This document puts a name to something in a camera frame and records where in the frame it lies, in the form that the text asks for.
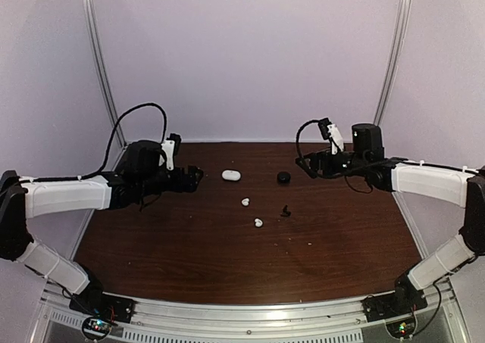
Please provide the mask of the black earbud charging case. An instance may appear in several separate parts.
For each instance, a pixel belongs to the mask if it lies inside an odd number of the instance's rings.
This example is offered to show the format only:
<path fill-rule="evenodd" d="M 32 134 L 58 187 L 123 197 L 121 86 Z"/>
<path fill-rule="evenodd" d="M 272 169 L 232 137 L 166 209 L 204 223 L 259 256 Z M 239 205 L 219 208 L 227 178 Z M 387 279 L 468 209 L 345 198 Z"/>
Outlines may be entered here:
<path fill-rule="evenodd" d="M 277 183 L 281 185 L 289 184 L 291 181 L 291 174 L 286 171 L 280 171 L 277 174 Z"/>

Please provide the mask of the black earbud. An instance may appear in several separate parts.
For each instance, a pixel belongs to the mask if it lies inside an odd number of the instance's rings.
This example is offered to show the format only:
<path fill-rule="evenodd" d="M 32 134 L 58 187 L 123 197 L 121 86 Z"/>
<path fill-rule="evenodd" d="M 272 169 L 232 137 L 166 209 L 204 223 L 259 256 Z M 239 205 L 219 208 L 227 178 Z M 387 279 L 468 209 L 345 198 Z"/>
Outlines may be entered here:
<path fill-rule="evenodd" d="M 288 205 L 285 205 L 281 211 L 281 217 L 290 217 L 291 216 L 291 211 L 288 209 Z"/>

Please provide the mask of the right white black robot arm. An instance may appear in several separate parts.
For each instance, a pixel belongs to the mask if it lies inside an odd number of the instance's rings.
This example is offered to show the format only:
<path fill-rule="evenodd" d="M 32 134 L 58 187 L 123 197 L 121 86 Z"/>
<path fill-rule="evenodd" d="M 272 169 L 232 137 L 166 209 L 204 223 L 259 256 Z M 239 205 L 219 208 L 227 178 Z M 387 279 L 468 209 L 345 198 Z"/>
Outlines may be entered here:
<path fill-rule="evenodd" d="M 405 313 L 419 294 L 444 276 L 484 254 L 484 171 L 386 157 L 382 132 L 372 123 L 352 126 L 352 150 L 346 150 L 340 131 L 329 119 L 310 120 L 329 148 L 303 154 L 296 142 L 296 164 L 312 179 L 361 177 L 370 189 L 422 195 L 455 204 L 465 211 L 458 233 L 438 247 L 395 283 L 389 308 Z"/>

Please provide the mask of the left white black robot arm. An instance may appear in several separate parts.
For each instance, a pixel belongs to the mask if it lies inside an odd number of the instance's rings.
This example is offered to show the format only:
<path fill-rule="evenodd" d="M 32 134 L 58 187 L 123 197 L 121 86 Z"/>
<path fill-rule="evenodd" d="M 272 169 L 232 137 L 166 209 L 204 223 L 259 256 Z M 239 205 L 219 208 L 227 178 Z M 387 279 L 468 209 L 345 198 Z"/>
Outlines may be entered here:
<path fill-rule="evenodd" d="M 176 167 L 180 140 L 172 135 L 162 143 L 148 140 L 126 147 L 112 171 L 93 176 L 29 178 L 8 170 L 1 177 L 1 258 L 16 261 L 58 283 L 93 316 L 109 308 L 87 269 L 62 257 L 34 239 L 27 221 L 47 214 L 74 210 L 118 210 L 164 192 L 192 193 L 204 173 L 195 166 Z"/>

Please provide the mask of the white earbud charging case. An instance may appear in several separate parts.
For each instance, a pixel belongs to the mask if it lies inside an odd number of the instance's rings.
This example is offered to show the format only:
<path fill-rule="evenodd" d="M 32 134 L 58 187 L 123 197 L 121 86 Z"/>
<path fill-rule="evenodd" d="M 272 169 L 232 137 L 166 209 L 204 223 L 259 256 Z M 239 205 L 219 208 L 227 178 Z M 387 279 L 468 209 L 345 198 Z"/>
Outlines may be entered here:
<path fill-rule="evenodd" d="M 237 170 L 224 170 L 221 177 L 225 181 L 238 182 L 241 180 L 242 174 Z"/>

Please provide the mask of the right aluminium frame post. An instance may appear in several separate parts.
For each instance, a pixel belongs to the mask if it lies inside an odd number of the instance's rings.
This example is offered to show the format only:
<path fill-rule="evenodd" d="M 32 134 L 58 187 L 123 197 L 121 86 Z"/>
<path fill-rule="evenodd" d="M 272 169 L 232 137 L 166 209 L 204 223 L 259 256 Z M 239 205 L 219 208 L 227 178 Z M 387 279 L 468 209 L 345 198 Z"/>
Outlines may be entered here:
<path fill-rule="evenodd" d="M 399 57 L 405 41 L 405 35 L 408 29 L 408 19 L 411 13 L 412 0 L 399 0 L 396 21 L 393 31 L 393 40 L 391 42 L 390 55 L 387 61 L 386 72 L 383 79 L 383 85 L 380 91 L 377 109 L 374 115 L 374 124 L 380 125 L 383 122 L 386 106 L 389 103 L 396 73 L 398 70 Z"/>

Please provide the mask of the aluminium frame post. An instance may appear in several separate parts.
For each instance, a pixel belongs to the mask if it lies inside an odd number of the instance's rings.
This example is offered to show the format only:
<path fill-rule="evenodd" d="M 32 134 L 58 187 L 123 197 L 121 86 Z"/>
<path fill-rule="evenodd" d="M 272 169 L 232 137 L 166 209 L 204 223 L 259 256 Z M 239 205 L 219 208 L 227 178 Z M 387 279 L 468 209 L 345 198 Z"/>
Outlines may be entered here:
<path fill-rule="evenodd" d="M 108 119 L 112 126 L 115 126 L 118 119 L 118 112 L 114 103 L 111 85 L 108 79 L 108 72 L 105 65 L 105 59 L 102 52 L 102 44 L 95 15 L 94 0 L 82 0 L 83 9 L 86 18 L 89 43 L 92 49 L 92 56 L 95 65 L 95 71 L 98 77 L 102 99 L 108 113 Z"/>
<path fill-rule="evenodd" d="M 408 29 L 408 19 L 411 13 L 412 0 L 399 0 L 396 21 L 393 31 L 393 40 L 391 42 L 390 55 L 387 61 L 386 72 L 383 79 L 383 85 L 380 91 L 377 109 L 374 115 L 374 124 L 380 125 L 383 122 L 386 106 L 389 103 L 396 73 L 398 70 L 399 57 L 405 41 L 405 35 Z"/>

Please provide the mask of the front aluminium rail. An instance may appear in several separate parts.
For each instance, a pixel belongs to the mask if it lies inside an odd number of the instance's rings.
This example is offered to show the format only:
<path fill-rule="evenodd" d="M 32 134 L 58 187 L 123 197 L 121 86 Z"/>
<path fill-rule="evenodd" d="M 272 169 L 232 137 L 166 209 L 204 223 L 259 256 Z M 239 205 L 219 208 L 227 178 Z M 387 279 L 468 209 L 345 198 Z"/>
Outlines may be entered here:
<path fill-rule="evenodd" d="M 427 307 L 370 321 L 363 297 L 270 305 L 184 304 L 134 299 L 131 320 L 103 342 L 400 342 L 400 323 L 414 323 L 409 342 L 469 342 L 450 282 L 423 294 Z"/>

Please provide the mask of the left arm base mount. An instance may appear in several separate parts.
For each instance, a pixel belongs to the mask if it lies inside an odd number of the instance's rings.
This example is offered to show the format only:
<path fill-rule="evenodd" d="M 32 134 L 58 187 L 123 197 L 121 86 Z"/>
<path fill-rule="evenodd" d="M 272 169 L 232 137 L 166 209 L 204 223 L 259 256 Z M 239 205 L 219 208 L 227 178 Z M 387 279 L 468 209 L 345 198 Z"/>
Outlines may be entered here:
<path fill-rule="evenodd" d="M 103 294 L 100 304 L 91 307 L 81 297 L 70 298 L 69 308 L 86 315 L 80 331 L 88 341 L 100 341 L 122 330 L 121 323 L 130 323 L 135 301 L 110 294 Z"/>

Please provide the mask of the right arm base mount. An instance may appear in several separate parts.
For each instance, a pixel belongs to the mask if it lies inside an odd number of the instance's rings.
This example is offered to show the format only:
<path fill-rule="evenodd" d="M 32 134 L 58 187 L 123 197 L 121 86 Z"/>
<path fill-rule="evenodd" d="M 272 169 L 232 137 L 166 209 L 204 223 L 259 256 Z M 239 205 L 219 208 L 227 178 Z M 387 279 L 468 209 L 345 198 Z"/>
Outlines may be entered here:
<path fill-rule="evenodd" d="M 361 304 L 368 323 L 384 321 L 389 335 L 401 341 L 411 339 L 418 331 L 416 314 L 428 306 L 424 296 L 409 300 L 396 292 L 369 295 Z"/>

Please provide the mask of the left aluminium frame post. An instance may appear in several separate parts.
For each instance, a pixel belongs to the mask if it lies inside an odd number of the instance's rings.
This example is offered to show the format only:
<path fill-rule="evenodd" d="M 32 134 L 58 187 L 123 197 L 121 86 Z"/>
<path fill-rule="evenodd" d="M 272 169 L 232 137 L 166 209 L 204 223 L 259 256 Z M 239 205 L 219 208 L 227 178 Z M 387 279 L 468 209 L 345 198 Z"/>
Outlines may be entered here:
<path fill-rule="evenodd" d="M 95 15 L 94 0 L 82 0 L 83 9 L 86 18 L 89 43 L 92 49 L 92 56 L 95 65 L 95 71 L 98 77 L 102 99 L 108 113 L 108 119 L 112 126 L 115 126 L 118 119 L 118 112 L 114 103 L 111 85 L 108 79 L 108 72 L 105 65 L 105 59 L 102 52 L 102 44 Z"/>

